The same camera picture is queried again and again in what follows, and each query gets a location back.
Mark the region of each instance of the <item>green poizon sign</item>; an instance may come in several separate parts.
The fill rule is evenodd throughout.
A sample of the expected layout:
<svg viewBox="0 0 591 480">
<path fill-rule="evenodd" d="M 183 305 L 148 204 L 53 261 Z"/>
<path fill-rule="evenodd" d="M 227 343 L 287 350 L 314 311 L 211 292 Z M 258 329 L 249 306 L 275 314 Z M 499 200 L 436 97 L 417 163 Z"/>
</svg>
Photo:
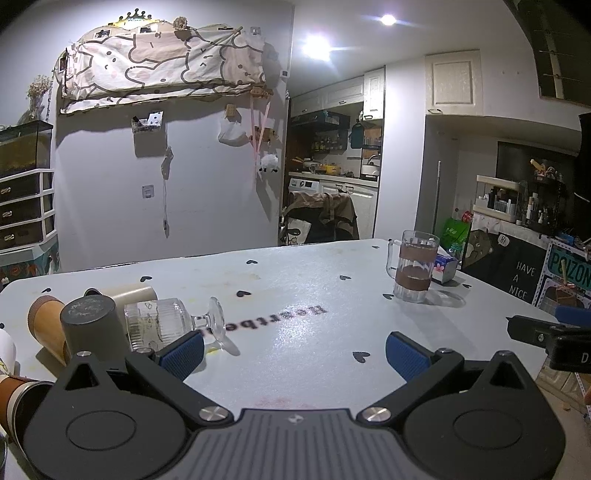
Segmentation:
<svg viewBox="0 0 591 480">
<path fill-rule="evenodd" d="M 548 258 L 548 270 L 560 278 L 563 278 L 562 260 L 566 263 L 567 280 L 585 290 L 591 290 L 591 264 L 583 257 L 553 246 Z"/>
</svg>

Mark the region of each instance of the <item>white cabinet door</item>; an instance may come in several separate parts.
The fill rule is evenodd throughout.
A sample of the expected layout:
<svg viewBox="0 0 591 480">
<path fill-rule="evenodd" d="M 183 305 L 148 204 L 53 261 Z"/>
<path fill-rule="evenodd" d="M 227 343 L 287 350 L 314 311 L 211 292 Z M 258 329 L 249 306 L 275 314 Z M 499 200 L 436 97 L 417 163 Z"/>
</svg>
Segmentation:
<svg viewBox="0 0 591 480">
<path fill-rule="evenodd" d="M 318 91 L 294 97 L 291 101 L 291 116 L 294 117 L 304 113 L 322 110 L 322 103 L 323 99 Z"/>
<path fill-rule="evenodd" d="M 378 191 L 350 183 L 320 182 L 322 193 L 346 192 L 351 195 L 355 215 L 357 215 L 357 229 L 359 239 L 366 240 L 374 236 L 375 210 Z"/>
<path fill-rule="evenodd" d="M 480 51 L 425 57 L 427 113 L 483 115 Z"/>
<path fill-rule="evenodd" d="M 384 69 L 366 73 L 363 78 L 363 118 L 380 120 L 384 118 Z"/>
<path fill-rule="evenodd" d="M 323 109 L 334 108 L 339 105 L 363 102 L 363 77 L 325 87 L 326 103 Z"/>
</svg>

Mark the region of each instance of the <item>brown cup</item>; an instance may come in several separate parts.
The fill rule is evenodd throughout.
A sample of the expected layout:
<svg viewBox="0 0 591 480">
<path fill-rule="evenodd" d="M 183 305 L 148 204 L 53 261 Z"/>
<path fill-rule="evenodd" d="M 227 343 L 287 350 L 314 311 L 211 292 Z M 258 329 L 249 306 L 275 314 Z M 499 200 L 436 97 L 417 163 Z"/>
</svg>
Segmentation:
<svg viewBox="0 0 591 480">
<path fill-rule="evenodd" d="M 31 378 L 0 375 L 0 424 L 22 450 L 22 436 L 53 385 Z"/>
<path fill-rule="evenodd" d="M 39 297 L 29 309 L 28 325 L 35 340 L 65 365 L 70 361 L 70 352 L 60 322 L 63 307 L 64 304 L 55 297 Z"/>
</svg>

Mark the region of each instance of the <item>fish tank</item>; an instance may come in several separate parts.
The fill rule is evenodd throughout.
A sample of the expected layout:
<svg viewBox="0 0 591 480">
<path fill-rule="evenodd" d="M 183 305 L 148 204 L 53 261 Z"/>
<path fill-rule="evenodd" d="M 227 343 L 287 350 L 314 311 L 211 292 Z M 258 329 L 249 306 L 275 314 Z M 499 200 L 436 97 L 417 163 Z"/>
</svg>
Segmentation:
<svg viewBox="0 0 591 480">
<path fill-rule="evenodd" d="M 36 168 L 50 168 L 51 130 L 41 120 L 0 131 L 0 179 Z"/>
</svg>

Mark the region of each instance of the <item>gray cup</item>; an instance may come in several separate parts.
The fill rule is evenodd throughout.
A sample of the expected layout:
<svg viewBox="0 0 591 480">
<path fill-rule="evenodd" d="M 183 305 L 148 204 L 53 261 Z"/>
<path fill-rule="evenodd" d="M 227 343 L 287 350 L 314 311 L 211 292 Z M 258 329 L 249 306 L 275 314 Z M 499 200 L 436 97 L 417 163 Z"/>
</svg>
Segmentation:
<svg viewBox="0 0 591 480">
<path fill-rule="evenodd" d="M 101 361 L 112 361 L 130 351 L 110 297 L 91 295 L 71 301 L 61 311 L 60 321 L 72 355 L 89 351 Z"/>
</svg>

